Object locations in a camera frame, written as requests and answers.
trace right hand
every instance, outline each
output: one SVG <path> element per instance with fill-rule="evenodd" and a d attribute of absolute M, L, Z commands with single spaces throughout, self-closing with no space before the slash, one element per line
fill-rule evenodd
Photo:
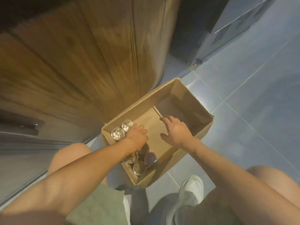
<path fill-rule="evenodd" d="M 188 151 L 189 143 L 195 138 L 186 124 L 173 116 L 162 117 L 160 120 L 166 125 L 169 134 L 161 133 L 160 137 L 171 146 Z"/>

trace person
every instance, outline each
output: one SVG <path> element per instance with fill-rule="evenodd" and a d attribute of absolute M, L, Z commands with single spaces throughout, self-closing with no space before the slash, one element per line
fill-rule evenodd
<path fill-rule="evenodd" d="M 197 161 L 242 224 L 300 224 L 300 189 L 286 174 L 264 166 L 245 171 L 195 139 L 177 118 L 168 116 L 161 120 L 168 131 L 168 135 L 161 134 L 161 138 L 173 147 L 186 150 Z M 4 208 L 0 223 L 8 224 L 6 218 L 15 215 L 16 224 L 63 224 L 64 218 L 92 193 L 116 164 L 141 150 L 148 140 L 146 133 L 142 125 L 134 124 L 123 140 L 101 150 L 91 153 L 87 146 L 74 144 L 58 151 L 47 177 Z M 180 188 L 178 202 L 170 209 L 167 223 L 202 224 L 199 204 L 202 200 L 203 183 L 192 175 Z M 27 222 L 28 216 L 18 217 L 26 212 L 41 213 L 29 214 L 34 218 Z"/>

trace cardboard box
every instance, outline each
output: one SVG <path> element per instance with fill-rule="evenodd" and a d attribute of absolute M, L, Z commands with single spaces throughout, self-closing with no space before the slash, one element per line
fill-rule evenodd
<path fill-rule="evenodd" d="M 111 131 L 120 127 L 126 119 L 143 124 L 148 130 L 149 140 L 144 149 L 154 152 L 158 161 L 139 177 L 133 173 L 131 165 L 123 162 L 122 166 L 134 185 L 150 186 L 186 155 L 182 149 L 173 148 L 160 138 L 160 133 L 167 134 L 160 117 L 167 115 L 185 122 L 193 136 L 199 139 L 206 135 L 213 123 L 213 116 L 176 78 L 146 94 L 102 128 L 102 134 L 110 145 L 115 143 Z"/>

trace wooden door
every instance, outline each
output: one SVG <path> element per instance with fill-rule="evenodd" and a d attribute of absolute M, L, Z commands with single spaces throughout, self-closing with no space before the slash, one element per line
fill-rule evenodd
<path fill-rule="evenodd" d="M 179 5 L 69 0 L 7 24 L 0 34 L 0 109 L 44 121 L 38 139 L 95 136 L 159 82 Z"/>

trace left hand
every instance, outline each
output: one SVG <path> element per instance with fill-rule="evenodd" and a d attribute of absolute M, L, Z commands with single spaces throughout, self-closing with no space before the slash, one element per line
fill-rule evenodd
<path fill-rule="evenodd" d="M 144 129 L 143 125 L 139 127 L 135 123 L 126 133 L 125 138 L 123 139 L 128 144 L 130 144 L 130 153 L 136 151 L 141 151 L 144 144 L 148 141 L 149 137 L 146 136 L 147 129 Z"/>

